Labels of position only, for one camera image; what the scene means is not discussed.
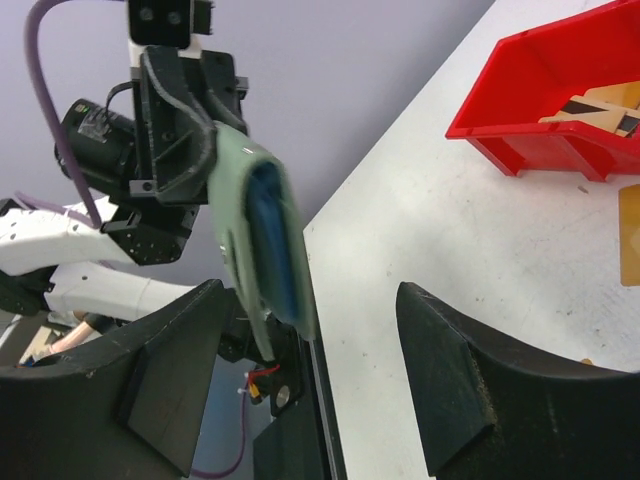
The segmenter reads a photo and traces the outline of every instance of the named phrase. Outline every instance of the table surface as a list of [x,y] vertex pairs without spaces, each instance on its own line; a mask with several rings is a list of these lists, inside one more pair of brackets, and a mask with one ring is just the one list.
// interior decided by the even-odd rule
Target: table surface
[[545,350],[640,369],[617,205],[638,177],[508,178],[444,138],[499,38],[602,3],[497,0],[305,230],[350,480],[427,477],[396,326],[402,281]]

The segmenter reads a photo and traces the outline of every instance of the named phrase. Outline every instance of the yellow object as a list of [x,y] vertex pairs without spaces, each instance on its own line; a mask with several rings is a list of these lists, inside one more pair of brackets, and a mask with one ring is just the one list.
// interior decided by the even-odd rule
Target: yellow object
[[640,185],[620,190],[620,283],[640,285]]
[[640,106],[640,82],[590,88],[584,96],[620,107],[637,109]]
[[618,130],[618,125],[624,118],[625,111],[622,108],[615,110],[604,110],[602,112],[591,113],[578,113],[575,115],[568,115],[564,112],[562,114],[553,117],[543,117],[540,119],[540,123],[544,122],[583,122],[588,125],[600,128],[609,133],[615,133]]
[[260,390],[258,390],[255,383],[249,385],[249,395],[251,395],[252,398],[258,398],[260,396]]

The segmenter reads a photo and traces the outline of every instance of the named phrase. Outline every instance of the red plastic container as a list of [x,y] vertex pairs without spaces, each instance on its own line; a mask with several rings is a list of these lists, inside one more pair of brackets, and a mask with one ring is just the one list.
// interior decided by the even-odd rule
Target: red plastic container
[[522,170],[640,174],[640,134],[582,122],[538,123],[573,95],[640,80],[640,0],[618,0],[498,42],[447,131],[504,174]]

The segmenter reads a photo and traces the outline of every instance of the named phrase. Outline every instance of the blue insert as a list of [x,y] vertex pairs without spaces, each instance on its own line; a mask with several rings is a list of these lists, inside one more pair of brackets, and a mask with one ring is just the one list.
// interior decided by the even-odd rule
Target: blue insert
[[261,297],[280,321],[295,326],[301,321],[300,309],[284,221],[282,188],[274,165],[260,165],[251,174],[246,215]]

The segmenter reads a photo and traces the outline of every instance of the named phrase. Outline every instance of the screw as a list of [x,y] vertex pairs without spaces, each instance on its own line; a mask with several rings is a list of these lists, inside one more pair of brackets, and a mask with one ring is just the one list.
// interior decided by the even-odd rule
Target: screw
[[276,406],[278,408],[284,408],[289,403],[289,399],[291,398],[291,390],[289,387],[284,385],[280,391],[278,391],[278,395],[276,396]]
[[153,10],[151,10],[149,7],[140,9],[140,19],[143,22],[150,22],[151,20],[153,20]]
[[182,17],[178,12],[170,12],[169,15],[167,15],[167,20],[169,20],[171,25],[180,25]]

